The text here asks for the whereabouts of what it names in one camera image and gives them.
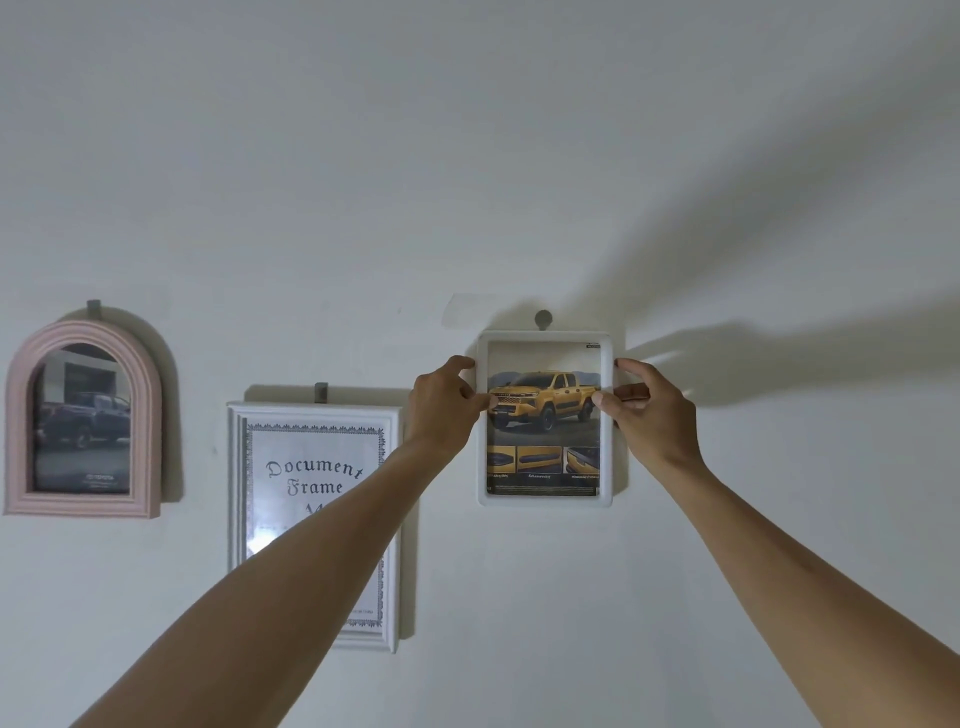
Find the pink arched frame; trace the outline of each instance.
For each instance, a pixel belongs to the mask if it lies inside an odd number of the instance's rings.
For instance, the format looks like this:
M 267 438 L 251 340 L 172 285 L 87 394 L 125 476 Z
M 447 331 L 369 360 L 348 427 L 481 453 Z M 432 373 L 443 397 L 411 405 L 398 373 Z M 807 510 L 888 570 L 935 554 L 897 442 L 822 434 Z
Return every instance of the pink arched frame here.
M 34 380 L 43 357 L 70 344 L 92 344 L 123 367 L 131 387 L 130 492 L 40 493 L 34 482 Z M 143 345 L 103 321 L 62 321 L 42 328 L 16 353 L 7 375 L 4 513 L 155 518 L 160 515 L 160 377 Z

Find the forearm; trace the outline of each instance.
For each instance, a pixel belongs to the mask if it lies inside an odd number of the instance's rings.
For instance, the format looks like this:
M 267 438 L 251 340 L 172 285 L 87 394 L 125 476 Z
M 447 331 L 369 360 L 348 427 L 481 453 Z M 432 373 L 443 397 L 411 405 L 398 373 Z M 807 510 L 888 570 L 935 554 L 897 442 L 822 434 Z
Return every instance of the forearm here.
M 657 472 L 827 726 L 953 725 L 960 657 L 777 528 L 704 467 Z
M 416 442 L 399 448 L 214 586 L 76 725 L 277 725 L 445 464 Z

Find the white square frame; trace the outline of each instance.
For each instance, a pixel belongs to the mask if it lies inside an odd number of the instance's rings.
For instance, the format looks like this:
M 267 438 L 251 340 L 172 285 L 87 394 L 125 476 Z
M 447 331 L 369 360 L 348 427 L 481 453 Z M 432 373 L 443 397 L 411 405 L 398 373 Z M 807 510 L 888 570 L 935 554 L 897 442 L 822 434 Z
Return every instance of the white square frame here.
M 499 341 L 572 342 L 600 345 L 600 388 L 613 387 L 613 343 L 601 331 L 484 331 L 477 337 L 477 392 L 487 391 L 490 377 L 488 351 L 490 343 Z M 484 412 L 474 427 L 477 442 L 477 500 L 484 506 L 514 507 L 602 507 L 613 502 L 613 421 L 600 418 L 600 485 L 596 496 L 494 496 L 487 493 L 487 427 L 490 418 Z
M 249 419 L 269 420 L 273 417 L 294 417 L 315 420 L 318 425 L 382 426 L 385 430 L 384 459 L 399 447 L 401 440 L 402 424 L 399 407 L 230 402 L 227 409 L 229 417 L 229 570 L 236 569 L 246 561 L 247 468 L 244 433 Z M 345 629 L 334 641 L 334 647 L 396 652 L 400 596 L 400 529 L 387 546 L 380 563 L 384 570 L 382 631 L 379 633 L 350 632 Z

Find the adhesive hook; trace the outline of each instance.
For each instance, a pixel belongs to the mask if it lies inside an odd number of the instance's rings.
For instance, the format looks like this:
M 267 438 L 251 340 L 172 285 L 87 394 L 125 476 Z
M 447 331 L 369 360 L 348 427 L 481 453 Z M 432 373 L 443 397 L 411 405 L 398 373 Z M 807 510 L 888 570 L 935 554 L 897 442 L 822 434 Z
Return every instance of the adhesive hook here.
M 546 308 L 537 311 L 537 315 L 534 316 L 534 323 L 541 331 L 546 331 L 553 323 L 553 314 L 546 310 Z

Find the picture frame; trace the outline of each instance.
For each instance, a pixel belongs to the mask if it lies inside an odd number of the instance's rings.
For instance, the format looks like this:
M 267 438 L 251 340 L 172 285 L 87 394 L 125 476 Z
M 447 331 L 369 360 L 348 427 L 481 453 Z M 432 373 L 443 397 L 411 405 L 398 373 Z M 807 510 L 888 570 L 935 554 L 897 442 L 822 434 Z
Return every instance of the picture frame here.
M 610 336 L 489 330 L 477 339 L 476 361 L 477 392 L 499 400 L 475 428 L 479 503 L 609 507 L 612 420 L 590 395 L 612 388 Z
M 128 331 L 37 331 L 7 374 L 4 513 L 159 516 L 161 408 L 156 365 Z
M 231 402 L 228 417 L 230 570 L 363 482 L 401 440 L 399 407 Z M 333 646 L 396 652 L 399 570 L 398 530 Z

